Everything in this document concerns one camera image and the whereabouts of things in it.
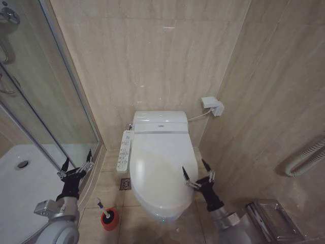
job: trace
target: shower enclosure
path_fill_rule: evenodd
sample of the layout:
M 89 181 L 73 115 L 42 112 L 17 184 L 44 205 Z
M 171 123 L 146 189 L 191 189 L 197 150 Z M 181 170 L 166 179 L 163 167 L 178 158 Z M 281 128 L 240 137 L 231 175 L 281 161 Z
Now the shower enclosure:
M 0 3 L 0 240 L 22 243 L 47 222 L 33 213 L 102 144 L 47 0 Z

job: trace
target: bidet control panel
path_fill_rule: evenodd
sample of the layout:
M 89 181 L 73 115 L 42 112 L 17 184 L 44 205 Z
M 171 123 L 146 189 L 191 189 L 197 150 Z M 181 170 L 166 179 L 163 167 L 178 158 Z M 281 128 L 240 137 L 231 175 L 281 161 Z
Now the bidet control panel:
M 124 173 L 127 171 L 128 162 L 131 154 L 131 143 L 133 139 L 133 131 L 125 130 L 122 136 L 122 142 L 120 147 L 120 153 L 118 155 L 118 161 L 116 165 L 116 171 Z

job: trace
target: tiled floor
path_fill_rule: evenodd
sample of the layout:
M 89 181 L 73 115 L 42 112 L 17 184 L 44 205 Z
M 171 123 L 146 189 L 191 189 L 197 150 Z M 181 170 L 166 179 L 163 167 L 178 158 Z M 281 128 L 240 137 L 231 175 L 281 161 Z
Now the tiled floor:
M 128 174 L 116 172 L 118 150 L 107 151 L 95 190 L 85 208 L 80 225 L 80 244 L 85 243 L 217 243 L 217 232 L 206 211 L 204 199 L 196 201 L 172 223 L 159 223 L 151 219 L 140 206 L 132 190 L 120 191 L 120 179 Z M 198 148 L 194 148 L 199 164 L 199 177 L 205 174 Z M 100 197 L 104 207 L 114 207 L 120 215 L 119 226 L 111 232 L 105 231 L 100 223 L 101 213 L 94 202 Z

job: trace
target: red toilet brush holder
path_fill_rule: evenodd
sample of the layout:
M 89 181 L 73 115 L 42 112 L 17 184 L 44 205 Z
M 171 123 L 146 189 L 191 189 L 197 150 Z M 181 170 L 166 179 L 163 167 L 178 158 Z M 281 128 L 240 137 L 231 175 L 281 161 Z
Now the red toilet brush holder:
M 101 223 L 102 223 L 103 228 L 106 231 L 112 231 L 118 225 L 119 215 L 118 215 L 118 212 L 113 208 L 106 208 L 106 211 L 108 212 L 108 214 L 110 216 L 108 218 L 104 213 L 102 213 Z

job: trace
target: toilet lid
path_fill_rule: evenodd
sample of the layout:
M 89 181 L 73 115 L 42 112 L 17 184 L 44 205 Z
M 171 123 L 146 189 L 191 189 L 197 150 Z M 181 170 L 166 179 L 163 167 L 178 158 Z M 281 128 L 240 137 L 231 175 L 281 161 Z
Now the toilet lid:
M 198 165 L 188 133 L 134 135 L 130 159 L 132 186 L 149 206 L 183 211 L 184 206 L 190 205 L 193 190 L 185 184 L 182 166 L 190 179 L 196 181 Z

